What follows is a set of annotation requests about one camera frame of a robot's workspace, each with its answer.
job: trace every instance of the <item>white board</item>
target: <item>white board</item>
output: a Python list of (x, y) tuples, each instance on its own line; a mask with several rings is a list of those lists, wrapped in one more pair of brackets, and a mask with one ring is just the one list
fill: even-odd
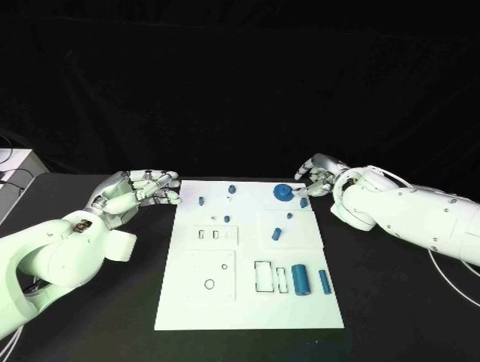
[[(227, 191), (230, 184), (236, 186), (236, 193), (231, 195)], [(182, 203), (175, 211), (155, 330), (344, 327), (322, 243), (318, 243), (321, 235), (312, 208), (309, 203), (301, 208), (296, 197), (288, 202), (279, 201), (273, 197), (275, 185), (276, 183), (221, 181), (181, 182)], [(302, 183), (289, 185), (292, 188), (303, 186)], [(203, 206), (198, 205), (200, 196), (204, 199)], [(283, 219), (288, 212), (293, 214), (292, 219)], [(229, 216), (229, 222), (224, 222), (224, 216)], [(279, 221), (285, 222), (280, 224), (280, 244), (279, 247), (272, 247), (269, 229), (279, 225)], [(220, 246), (213, 238), (204, 240), (204, 236), (203, 239), (198, 239), (198, 234), (194, 236), (201, 227), (207, 228), (204, 230), (208, 232), (213, 228), (224, 228), (220, 230), (226, 233), (234, 230), (231, 238), (221, 240), (223, 250), (218, 250)], [(301, 240), (302, 247), (298, 241), (290, 242), (289, 235), (292, 240)], [(188, 255), (194, 252), (200, 253), (200, 256), (190, 256), (190, 262)], [(254, 291), (254, 261), (270, 262), (273, 292)], [(224, 263), (226, 270), (218, 270)], [(229, 264), (233, 264), (233, 270), (229, 269)], [(308, 296), (295, 295), (290, 276), (290, 266), (295, 264), (306, 267), (311, 289)], [(195, 266), (197, 272), (191, 273), (194, 265), (200, 266)], [(278, 268), (285, 269), (288, 293), (279, 293), (278, 284), (282, 278)], [(322, 293), (318, 277), (321, 269), (326, 271), (329, 295)], [(217, 279), (213, 280), (216, 284), (210, 290), (204, 288), (205, 275), (211, 275), (208, 279)]]

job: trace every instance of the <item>round hole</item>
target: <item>round hole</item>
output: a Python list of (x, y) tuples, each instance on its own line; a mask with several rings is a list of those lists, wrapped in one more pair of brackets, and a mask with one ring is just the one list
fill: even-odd
[(210, 290), (213, 287), (214, 287), (214, 281), (211, 279), (205, 279), (204, 288)]

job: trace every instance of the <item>black tabletop surface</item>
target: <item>black tabletop surface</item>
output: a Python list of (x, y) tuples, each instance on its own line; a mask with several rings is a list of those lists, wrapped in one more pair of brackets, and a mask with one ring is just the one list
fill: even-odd
[[(80, 210), (105, 177), (43, 174), (0, 237)], [(89, 283), (25, 324), (9, 360), (480, 360), (480, 308), (446, 285), (426, 251), (378, 227), (351, 228), (329, 206), (331, 197), (312, 199), (342, 330), (154, 331), (175, 214), (174, 206), (159, 205), (141, 208), (120, 227), (138, 237), (131, 261), (105, 260)], [(480, 301), (480, 280), (458, 261), (436, 258), (455, 285)]]

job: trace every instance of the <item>robotic arm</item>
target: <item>robotic arm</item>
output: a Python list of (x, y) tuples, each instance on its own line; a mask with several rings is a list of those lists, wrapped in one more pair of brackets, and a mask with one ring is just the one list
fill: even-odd
[(355, 229), (370, 231), (378, 224), (396, 238), (480, 266), (478, 203), (410, 185), (377, 167), (350, 168), (322, 154), (305, 161), (295, 179), (308, 171), (314, 184), (293, 193), (322, 196), (331, 192), (331, 212)]
[[(0, 239), (0, 339), (93, 278), (103, 258), (128, 261), (135, 236), (115, 228), (139, 206), (181, 202), (168, 189), (180, 185), (175, 178), (175, 172), (155, 170), (115, 173), (83, 210)], [(15, 269), (37, 280), (25, 291)]]

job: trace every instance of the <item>blue cylinder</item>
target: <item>blue cylinder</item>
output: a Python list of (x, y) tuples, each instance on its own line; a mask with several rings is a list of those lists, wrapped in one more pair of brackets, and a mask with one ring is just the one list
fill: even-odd
[(272, 240), (279, 240), (279, 236), (280, 236), (280, 229), (275, 228), (273, 235), (272, 235)]
[(273, 196), (279, 201), (289, 201), (293, 198), (293, 194), (290, 193), (290, 187), (283, 183), (279, 183), (273, 187)]
[(295, 295), (306, 296), (309, 294), (309, 284), (306, 268), (302, 264), (296, 264), (290, 267), (290, 277), (293, 278)]
[(324, 294), (331, 294), (329, 283), (328, 283), (328, 278), (326, 278), (326, 272), (324, 270), (318, 271), (318, 277), (321, 278)]

